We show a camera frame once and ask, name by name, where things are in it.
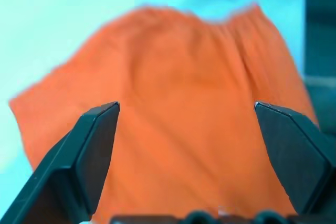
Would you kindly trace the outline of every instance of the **orange shirt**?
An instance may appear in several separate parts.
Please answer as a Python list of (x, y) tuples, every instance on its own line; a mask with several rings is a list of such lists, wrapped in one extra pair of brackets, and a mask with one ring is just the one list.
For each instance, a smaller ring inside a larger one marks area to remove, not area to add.
[(142, 8), (104, 25), (10, 107), (35, 169), (80, 114), (120, 102), (93, 217), (108, 223), (115, 214), (217, 215), (218, 206), (293, 213), (268, 160), (258, 100), (316, 122), (285, 42), (258, 6), (223, 23)]

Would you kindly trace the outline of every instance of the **black plastic part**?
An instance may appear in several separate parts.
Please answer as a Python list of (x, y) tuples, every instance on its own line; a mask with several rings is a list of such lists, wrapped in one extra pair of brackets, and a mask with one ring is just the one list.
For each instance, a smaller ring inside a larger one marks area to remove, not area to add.
[(336, 214), (336, 143), (304, 115), (255, 105), (269, 160), (299, 214)]
[(184, 219), (172, 216), (115, 216), (110, 224), (335, 224), (336, 217), (321, 215), (288, 216), (284, 218), (272, 211), (259, 213), (254, 219), (241, 216), (213, 218), (204, 212), (192, 212)]
[(114, 102), (83, 114), (47, 153), (0, 224), (91, 220), (110, 165), (119, 110)]
[(180, 224), (173, 216), (114, 216), (110, 224)]

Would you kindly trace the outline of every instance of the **white surface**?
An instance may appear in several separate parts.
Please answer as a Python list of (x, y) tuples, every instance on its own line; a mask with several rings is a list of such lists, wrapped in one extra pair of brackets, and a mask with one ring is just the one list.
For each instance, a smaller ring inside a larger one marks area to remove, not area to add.
[(0, 217), (31, 174), (8, 100), (65, 62), (103, 23), (136, 5), (169, 5), (209, 20), (257, 1), (303, 69), (303, 0), (0, 0)]

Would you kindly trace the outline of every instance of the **table surface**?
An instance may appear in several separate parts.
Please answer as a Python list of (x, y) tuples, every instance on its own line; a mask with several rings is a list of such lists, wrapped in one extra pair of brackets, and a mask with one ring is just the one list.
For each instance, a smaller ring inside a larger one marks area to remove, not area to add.
[(0, 0), (0, 217), (32, 173), (10, 98), (69, 59), (103, 23), (135, 6), (173, 6), (224, 20), (252, 2), (278, 27), (302, 74), (304, 0)]

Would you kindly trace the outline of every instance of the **orange garment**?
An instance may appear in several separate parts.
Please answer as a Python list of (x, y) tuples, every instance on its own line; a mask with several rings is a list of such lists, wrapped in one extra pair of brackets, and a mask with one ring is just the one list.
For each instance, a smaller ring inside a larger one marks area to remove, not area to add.
[(267, 156), (255, 101), (316, 122), (276, 27), (258, 6), (223, 23), (142, 8), (103, 26), (66, 64), (10, 102), (35, 169), (91, 107), (119, 101), (111, 166), (94, 220), (253, 216), (293, 207)]

